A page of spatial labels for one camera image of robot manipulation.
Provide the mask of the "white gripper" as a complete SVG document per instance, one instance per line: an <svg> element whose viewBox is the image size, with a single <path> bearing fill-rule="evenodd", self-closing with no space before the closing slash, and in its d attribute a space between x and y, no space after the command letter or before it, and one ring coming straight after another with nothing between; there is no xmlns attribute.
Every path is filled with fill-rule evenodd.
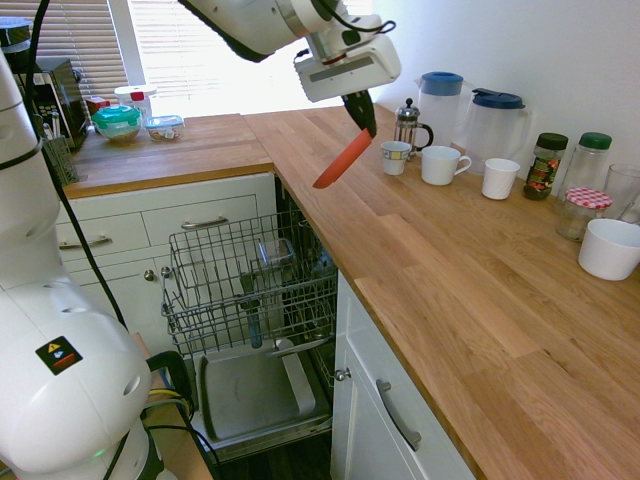
<svg viewBox="0 0 640 480"><path fill-rule="evenodd" d="M296 62L295 70L310 101L342 96L358 128L375 137L375 109L367 89L393 82L401 73L401 63L392 41L386 35L375 35L335 63L325 65L310 58Z"/></svg>

